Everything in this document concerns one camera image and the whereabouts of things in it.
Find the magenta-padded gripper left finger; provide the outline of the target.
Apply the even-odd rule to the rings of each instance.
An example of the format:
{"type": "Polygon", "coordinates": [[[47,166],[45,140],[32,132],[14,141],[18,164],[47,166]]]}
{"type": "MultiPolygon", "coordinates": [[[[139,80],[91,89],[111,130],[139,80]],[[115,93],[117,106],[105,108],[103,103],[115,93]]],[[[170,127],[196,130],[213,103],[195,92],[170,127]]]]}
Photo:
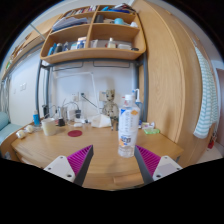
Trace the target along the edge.
{"type": "Polygon", "coordinates": [[[82,186],[92,157],[93,146],[89,145],[69,156],[58,156],[44,170],[82,186]]]}

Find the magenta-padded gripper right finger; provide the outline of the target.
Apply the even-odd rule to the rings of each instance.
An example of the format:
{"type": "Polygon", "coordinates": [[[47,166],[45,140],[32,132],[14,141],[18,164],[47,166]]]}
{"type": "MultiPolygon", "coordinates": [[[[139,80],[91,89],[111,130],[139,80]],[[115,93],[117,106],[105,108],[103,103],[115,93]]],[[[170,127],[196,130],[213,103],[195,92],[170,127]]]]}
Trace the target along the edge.
{"type": "Polygon", "coordinates": [[[135,146],[134,156],[145,184],[150,184],[182,169],[169,156],[160,157],[140,146],[135,146]]]}

